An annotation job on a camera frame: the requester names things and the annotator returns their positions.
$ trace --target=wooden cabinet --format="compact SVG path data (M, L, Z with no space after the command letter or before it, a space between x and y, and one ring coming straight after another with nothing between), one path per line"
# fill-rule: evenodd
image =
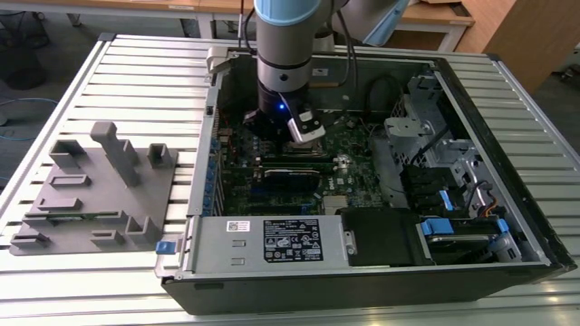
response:
M580 42L580 0L463 0L477 24L457 52L501 55L534 92Z

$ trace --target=gray floor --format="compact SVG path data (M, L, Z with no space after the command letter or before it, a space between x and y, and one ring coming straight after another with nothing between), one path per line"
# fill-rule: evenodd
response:
M83 26L71 27L65 14L47 14L45 26L53 43L38 50L39 59L49 70L47 83L29 91L11 90L0 82L0 101L3 96L11 98L46 97L61 99L73 78L83 64L85 58L95 45L102 32L134 35L159 35L183 37L183 29L178 19L82 16ZM219 24L219 36L235 38ZM580 150L580 85L563 84L553 76L534 97L553 119L561 132ZM15 103L0 107L0 112L10 118L10 124L0 127L0 135L29 138L42 129L50 114L50 103ZM0 191L10 178L33 141L6 141L0 139Z

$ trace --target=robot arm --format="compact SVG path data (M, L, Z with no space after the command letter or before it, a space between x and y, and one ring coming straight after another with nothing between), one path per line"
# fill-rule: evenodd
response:
M293 140L306 143L326 130L315 111L307 107L315 33L341 10L351 35L382 46L410 0L255 0L258 13L259 110L273 124L287 128Z

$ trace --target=blue latch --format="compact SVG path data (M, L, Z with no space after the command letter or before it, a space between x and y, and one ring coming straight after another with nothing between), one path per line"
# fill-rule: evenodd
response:
M158 255L175 255L178 244L173 241L159 241L155 245L155 253Z
M510 226L509 226L509 222L506 222L505 219L499 219L498 220L498 227L501 228L501 232L506 233L510 231Z
M446 204L446 209L449 211L454 210L454 204L451 203L450 195L446 190L441 190L439 194L442 195L443 203Z
M427 219L421 224L421 228L426 236L455 233L450 219Z

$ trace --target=gray post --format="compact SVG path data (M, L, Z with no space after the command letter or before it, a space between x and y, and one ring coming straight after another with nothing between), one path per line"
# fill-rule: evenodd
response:
M118 139L118 127L113 122L95 122L91 130L91 138L101 143L107 153L107 159L118 171L123 182L129 187L139 184L139 174L135 171L131 154L127 155L126 143Z

